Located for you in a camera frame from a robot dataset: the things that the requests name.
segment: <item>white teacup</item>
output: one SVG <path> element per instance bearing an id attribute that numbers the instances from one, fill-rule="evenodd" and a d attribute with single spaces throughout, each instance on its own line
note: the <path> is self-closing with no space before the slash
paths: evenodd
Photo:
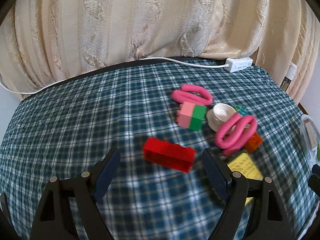
<path id="1" fill-rule="evenodd" d="M 209 127 L 217 132 L 220 126 L 228 121 L 236 113 L 236 110 L 227 104 L 218 103 L 207 112 Z"/>

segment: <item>blue gripper pad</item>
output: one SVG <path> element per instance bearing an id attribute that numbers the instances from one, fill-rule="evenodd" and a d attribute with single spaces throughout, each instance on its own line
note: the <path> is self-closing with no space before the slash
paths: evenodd
<path id="1" fill-rule="evenodd" d="M 230 199 L 228 188 L 232 181 L 231 170 L 225 163 L 215 158 L 213 154 L 211 149 L 205 149 L 202 152 L 202 165 L 218 197 L 228 202 Z"/>
<path id="2" fill-rule="evenodd" d="M 320 177 L 320 166 L 318 164 L 313 165 L 312 173 Z"/>
<path id="3" fill-rule="evenodd" d="M 96 188 L 92 197 L 96 201 L 97 199 L 102 198 L 106 194 L 112 179 L 116 176 L 116 170 L 120 165 L 121 155 L 118 149 L 110 150 L 106 158 L 108 157 L 109 160 L 107 161 L 106 165 L 104 166 L 103 170 L 101 171 L 100 175 L 95 181 Z"/>

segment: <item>plaid fabric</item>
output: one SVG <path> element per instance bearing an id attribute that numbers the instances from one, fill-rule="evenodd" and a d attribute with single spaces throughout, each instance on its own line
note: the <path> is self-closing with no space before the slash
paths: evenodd
<path id="1" fill-rule="evenodd" d="M 273 178 L 296 236 L 318 201 L 307 185 L 310 171 L 300 145 L 301 111 L 258 67 L 230 74 L 174 63 L 82 78 L 19 105 L 0 149 L 0 190 L 8 196 L 17 233 L 29 237 L 51 176 L 75 177 L 117 147 L 122 152 L 117 178 L 97 203 L 114 238 L 207 239 L 225 204 L 201 164 L 202 150 L 214 146 L 213 131 L 206 122 L 199 132 L 175 123 L 179 106 L 170 94 L 184 83 L 206 88 L 214 103 L 243 105 L 257 117 L 264 142 L 252 158 L 264 176 Z M 148 137 L 194 148 L 192 171 L 186 174 L 145 161 L 142 147 Z M 76 204 L 71 205 L 79 236 L 85 239 Z M 244 233 L 249 209 L 235 239 Z"/>

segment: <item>plastic bag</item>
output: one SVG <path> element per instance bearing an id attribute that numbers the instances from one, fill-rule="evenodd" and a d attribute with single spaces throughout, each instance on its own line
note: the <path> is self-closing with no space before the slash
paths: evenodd
<path id="1" fill-rule="evenodd" d="M 309 115 L 302 115 L 300 124 L 300 138 L 302 150 L 307 163 L 312 169 L 320 161 L 320 132 Z"/>

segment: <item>pink foam ring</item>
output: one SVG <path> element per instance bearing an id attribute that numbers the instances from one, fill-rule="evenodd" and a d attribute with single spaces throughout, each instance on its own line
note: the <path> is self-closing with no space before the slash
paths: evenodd
<path id="1" fill-rule="evenodd" d="M 183 102 L 189 102 L 199 106 L 207 106 L 207 105 L 210 105 L 213 101 L 210 93 L 207 90 L 205 90 L 203 87 L 184 84 L 182 85 L 181 89 L 186 91 L 175 90 L 172 92 L 172 95 L 171 95 L 172 99 L 180 104 L 182 104 Z M 200 93 L 204 98 L 188 92 Z"/>
<path id="2" fill-rule="evenodd" d="M 181 90 L 185 92 L 195 92 L 203 96 L 204 99 L 207 100 L 207 103 L 205 106 L 212 104 L 213 97 L 212 95 L 203 87 L 196 86 L 196 85 L 189 85 L 189 84 L 183 84 L 181 86 Z"/>
<path id="3" fill-rule="evenodd" d="M 234 113 L 228 121 L 220 126 L 220 129 L 217 131 L 215 137 L 216 146 L 221 149 L 227 149 L 236 143 L 244 128 L 240 130 L 241 127 L 237 125 L 228 136 L 226 136 L 226 134 L 240 119 L 241 115 L 239 113 Z"/>
<path id="4" fill-rule="evenodd" d="M 234 125 L 234 130 L 226 136 Z M 234 113 L 227 122 L 221 125 L 216 134 L 215 144 L 221 149 L 226 149 L 223 151 L 225 156 L 230 156 L 236 150 L 240 150 L 256 130 L 257 121 L 254 116 L 241 117 L 239 113 Z"/>
<path id="5" fill-rule="evenodd" d="M 242 117 L 241 121 L 243 119 L 245 119 L 244 123 L 249 124 L 250 126 L 248 129 L 244 130 L 239 140 L 233 146 L 223 150 L 223 154 L 227 157 L 232 155 L 236 151 L 239 151 L 249 141 L 249 139 L 252 137 L 252 135 L 254 135 L 254 133 L 257 130 L 257 120 L 254 116 L 247 115 L 245 117 Z"/>

